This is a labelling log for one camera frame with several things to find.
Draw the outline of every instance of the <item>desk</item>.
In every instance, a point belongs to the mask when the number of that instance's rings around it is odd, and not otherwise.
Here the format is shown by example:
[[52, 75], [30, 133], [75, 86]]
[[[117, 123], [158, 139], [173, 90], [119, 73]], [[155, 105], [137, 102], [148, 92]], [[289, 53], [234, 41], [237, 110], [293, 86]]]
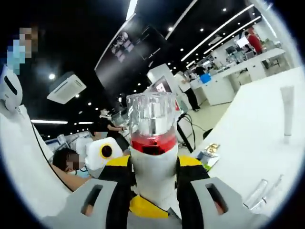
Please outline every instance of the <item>desk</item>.
[[[295, 109], [290, 144], [284, 144], [284, 112], [280, 87], [295, 86]], [[259, 181], [267, 190], [284, 174], [281, 190], [262, 213], [272, 215], [293, 190], [302, 173], [305, 148], [305, 75], [301, 67], [243, 85], [209, 136], [192, 153], [210, 143], [220, 144], [220, 160], [209, 172], [245, 200]]]
[[275, 49], [269, 50], [254, 58], [251, 58], [250, 60], [241, 62], [238, 65], [235, 65], [221, 73], [214, 75], [213, 79], [219, 80], [219, 79], [227, 77], [228, 75], [231, 75], [235, 72], [239, 72], [245, 68], [248, 69], [252, 81], [265, 78], [266, 75], [264, 73], [264, 68], [263, 68], [261, 62], [265, 61], [269, 58], [284, 54], [284, 53], [285, 53], [285, 51], [283, 49], [275, 48]]

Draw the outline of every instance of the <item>floor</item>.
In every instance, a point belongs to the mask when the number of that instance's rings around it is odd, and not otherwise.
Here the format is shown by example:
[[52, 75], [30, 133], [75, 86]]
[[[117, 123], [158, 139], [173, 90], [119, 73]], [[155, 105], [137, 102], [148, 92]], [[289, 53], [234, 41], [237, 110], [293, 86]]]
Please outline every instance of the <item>floor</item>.
[[[279, 63], [280, 66], [274, 65], [266, 70], [267, 76], [271, 76], [283, 72], [285, 70], [288, 70], [284, 62], [280, 60]], [[240, 86], [251, 82], [250, 76], [247, 72], [240, 74], [236, 79], [238, 80], [238, 84]], [[224, 115], [230, 104], [231, 103], [210, 106], [208, 101], [206, 100], [200, 105], [201, 109], [198, 112], [194, 112], [191, 110], [188, 112], [188, 114], [192, 117], [193, 124], [198, 125], [200, 128], [207, 131], [216, 126], [216, 124]], [[203, 141], [204, 131], [199, 127], [194, 126], [196, 146], [198, 146]], [[188, 141], [190, 142], [192, 148], [194, 148], [193, 135], [190, 135], [188, 137]], [[190, 152], [188, 151], [188, 149], [180, 144], [179, 155], [189, 155], [189, 154]]]

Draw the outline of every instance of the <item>yellow ring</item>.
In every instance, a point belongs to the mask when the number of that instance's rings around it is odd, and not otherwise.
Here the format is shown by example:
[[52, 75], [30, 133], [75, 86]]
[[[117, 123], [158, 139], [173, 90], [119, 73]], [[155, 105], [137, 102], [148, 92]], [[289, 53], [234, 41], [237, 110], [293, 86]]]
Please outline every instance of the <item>yellow ring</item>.
[[100, 147], [100, 156], [101, 156], [102, 158], [104, 158], [104, 159], [108, 159], [108, 158], [111, 157], [112, 152], [111, 152], [111, 155], [110, 155], [109, 157], [104, 157], [104, 155], [103, 155], [103, 153], [102, 153], [102, 149], [103, 149], [104, 146], [109, 146], [109, 147], [111, 148], [111, 151], [112, 151], [112, 147], [111, 147], [111, 145], [108, 144], [108, 143], [105, 143], [105, 144], [103, 144], [103, 145]]

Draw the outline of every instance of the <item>ceiling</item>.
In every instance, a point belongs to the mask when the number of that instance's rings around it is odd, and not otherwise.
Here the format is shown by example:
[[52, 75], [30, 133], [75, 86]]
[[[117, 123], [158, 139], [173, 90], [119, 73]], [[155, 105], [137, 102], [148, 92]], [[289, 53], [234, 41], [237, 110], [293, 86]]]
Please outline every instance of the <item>ceiling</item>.
[[[136, 13], [163, 36], [173, 26], [192, 0], [138, 0]], [[95, 108], [111, 110], [117, 104], [119, 94], [111, 98], [98, 80], [94, 67], [108, 43], [125, 22], [129, 0], [75, 0], [75, 1], [27, 1], [16, 9], [16, 20], [7, 24], [6, 44], [12, 38], [18, 38], [19, 27], [38, 25], [38, 52], [20, 66], [20, 82], [23, 87], [22, 103], [28, 109], [31, 119], [68, 121], [67, 125], [35, 125], [44, 138], [59, 134], [75, 133], [88, 128], [88, 125], [74, 125], [78, 122], [94, 122], [99, 111]], [[151, 68], [163, 63], [171, 63], [176, 71], [185, 71], [186, 62], [195, 60], [196, 53], [210, 46], [208, 40], [184, 62], [181, 59], [211, 32], [250, 5], [245, 0], [198, 0], [187, 13], [168, 39], [168, 48], [157, 53]], [[219, 31], [230, 34], [241, 25], [257, 17], [259, 12], [251, 8]], [[134, 80], [124, 89], [124, 93], [133, 94], [134, 90], [143, 92], [149, 85], [146, 77], [148, 67], [136, 74]], [[55, 80], [68, 71], [73, 71], [87, 86], [79, 98], [73, 98], [65, 105], [46, 99], [49, 86], [49, 74], [56, 75]]]

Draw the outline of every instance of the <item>blue container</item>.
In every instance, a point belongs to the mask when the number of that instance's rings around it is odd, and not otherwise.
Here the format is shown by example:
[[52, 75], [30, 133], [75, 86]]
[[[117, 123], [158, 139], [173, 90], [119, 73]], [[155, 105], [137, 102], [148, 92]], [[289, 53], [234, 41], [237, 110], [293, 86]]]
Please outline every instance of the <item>blue container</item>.
[[207, 83], [211, 80], [211, 76], [209, 73], [203, 74], [200, 76], [202, 83]]

